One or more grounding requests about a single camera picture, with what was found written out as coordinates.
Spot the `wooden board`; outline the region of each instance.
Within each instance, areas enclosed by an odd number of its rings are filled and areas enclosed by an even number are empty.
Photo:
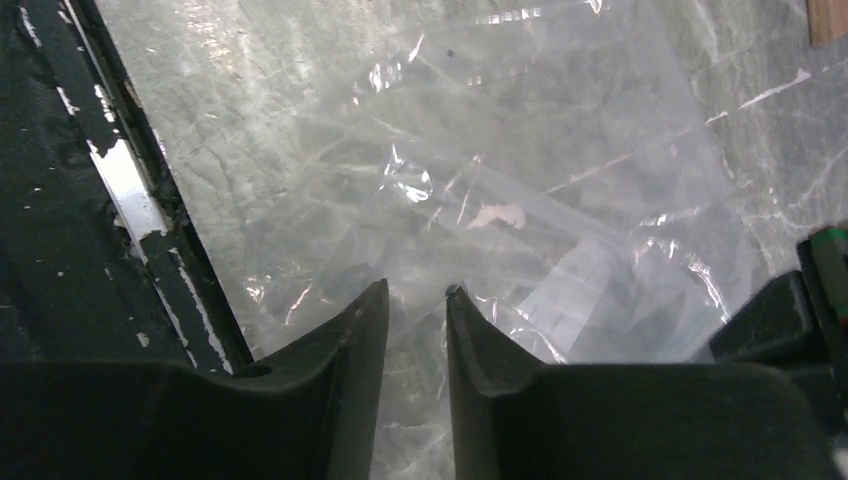
[[[848,33],[848,0],[807,0],[810,42],[823,45]]]

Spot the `white vein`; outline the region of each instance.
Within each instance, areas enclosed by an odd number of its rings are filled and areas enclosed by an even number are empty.
[[[805,71],[802,68],[799,68],[798,73],[795,76],[795,80],[792,80],[791,82],[785,83],[785,84],[780,85],[778,87],[774,87],[774,88],[770,88],[770,89],[766,90],[765,92],[757,95],[756,97],[752,98],[751,100],[748,100],[747,102],[743,103],[739,107],[739,110],[743,110],[745,108],[748,108],[751,105],[754,105],[756,103],[759,103],[759,102],[771,97],[772,95],[777,95],[778,93],[786,90],[787,88],[794,87],[795,85],[798,85],[799,83],[805,82],[812,77],[813,76],[810,75],[809,72]]]

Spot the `black plastic piece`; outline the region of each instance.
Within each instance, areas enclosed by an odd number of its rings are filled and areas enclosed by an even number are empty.
[[[717,362],[822,357],[826,352],[801,272],[770,281],[716,333],[710,349]]]
[[[753,365],[544,365],[449,294],[457,480],[838,479],[801,392]]]
[[[387,332],[384,280],[233,377],[160,363],[0,364],[0,472],[367,479]]]

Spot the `marble floor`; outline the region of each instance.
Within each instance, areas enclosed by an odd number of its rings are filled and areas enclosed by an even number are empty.
[[[762,284],[796,262],[796,240],[848,218],[848,38],[810,48],[805,0],[654,3],[735,185]],[[224,289],[247,318],[243,224],[295,168],[283,131],[297,106],[386,35],[533,2],[98,4]]]

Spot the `plastic wrap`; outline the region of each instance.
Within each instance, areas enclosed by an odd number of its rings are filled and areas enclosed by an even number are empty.
[[[386,41],[304,107],[249,224],[262,356],[388,278],[376,478],[450,478],[444,291],[547,362],[685,361],[751,254],[649,2],[560,1]]]

